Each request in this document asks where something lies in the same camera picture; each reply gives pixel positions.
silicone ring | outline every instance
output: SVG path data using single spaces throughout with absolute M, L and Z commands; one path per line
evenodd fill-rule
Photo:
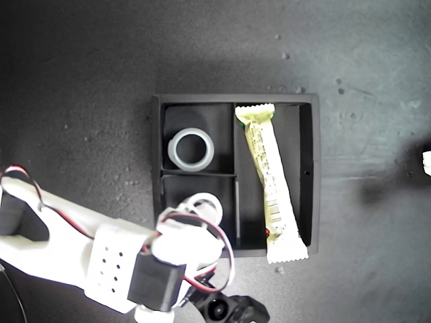
M 205 146 L 207 148 L 207 151 L 205 153 L 205 156 L 198 161 L 197 163 L 190 164 L 186 163 L 185 161 L 181 160 L 179 158 L 178 153 L 176 151 L 176 148 L 178 147 L 178 143 L 180 140 L 186 136 L 194 135 L 200 137 L 203 142 L 205 143 Z M 169 159 L 172 160 L 172 163 L 174 163 L 178 168 L 181 170 L 184 170 L 186 172 L 198 172 L 199 170 L 205 169 L 209 163 L 213 160 L 214 157 L 214 144 L 211 140 L 211 137 L 201 129 L 198 128 L 186 128 L 182 131 L 179 131 L 172 140 L 169 141 L 168 144 L 168 156 Z

gray table surface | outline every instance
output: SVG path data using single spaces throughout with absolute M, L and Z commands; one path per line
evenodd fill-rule
M 227 290 L 274 323 L 431 322 L 430 85 L 427 0 L 0 3 L 0 164 L 148 227 L 152 94 L 320 95 L 319 253 L 283 273 L 238 259 Z M 12 278 L 31 323 L 133 321 Z M 176 322 L 202 319 L 188 306 Z

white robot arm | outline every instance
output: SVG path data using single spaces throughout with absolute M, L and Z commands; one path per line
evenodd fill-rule
M 16 171 L 31 184 L 7 177 Z M 118 312 L 135 308 L 137 322 L 172 322 L 172 309 L 190 287 L 218 293 L 233 279 L 232 247 L 218 227 L 222 207 L 211 194 L 196 194 L 165 210 L 153 231 L 45 192 L 19 166 L 0 173 L 0 203 L 3 193 L 28 204 L 48 227 L 49 240 L 0 236 L 0 259 L 29 275 L 79 287 Z M 199 277 L 214 271 L 223 248 L 231 272 L 216 289 Z

black tray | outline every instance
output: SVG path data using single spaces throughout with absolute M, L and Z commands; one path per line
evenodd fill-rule
M 314 254 L 319 244 L 321 187 L 319 97 L 314 94 L 154 96 L 154 215 L 195 193 L 210 192 L 222 203 L 221 227 L 235 256 L 266 255 L 263 189 L 234 115 L 236 106 L 263 103 L 275 104 L 272 123 L 290 198 L 301 237 Z M 197 173 L 178 169 L 167 154 L 169 140 L 189 127 L 204 130 L 215 147 L 210 165 Z

small white object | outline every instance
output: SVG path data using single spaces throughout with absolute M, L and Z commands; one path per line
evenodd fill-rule
M 431 176 L 431 151 L 422 153 L 422 157 L 424 158 L 424 171 Z
M 120 313 L 136 306 L 127 296 L 136 256 L 151 233 L 131 224 L 118 219 L 115 225 L 107 223 L 99 227 L 84 288 L 87 297 Z
M 203 142 L 205 143 L 205 146 L 207 148 L 207 151 L 205 152 L 205 156 L 203 156 L 202 160 L 198 161 L 197 163 L 191 164 L 186 163 L 183 161 L 176 151 L 176 148 L 178 147 L 178 143 L 180 140 L 186 136 L 194 135 L 200 137 Z M 181 170 L 184 170 L 186 172 L 198 172 L 199 170 L 205 169 L 212 161 L 214 157 L 214 144 L 211 140 L 211 137 L 201 129 L 198 128 L 186 128 L 182 131 L 179 131 L 174 138 L 172 138 L 171 141 L 169 141 L 168 144 L 168 156 L 169 159 L 172 160 L 172 163 L 174 163 L 178 168 Z
M 138 305 L 135 310 L 135 321 L 137 323 L 173 323 L 175 319 L 174 311 L 160 312 Z
M 197 193 L 190 196 L 178 206 L 178 210 L 196 213 L 216 225 L 219 225 L 223 218 L 222 204 L 211 193 Z

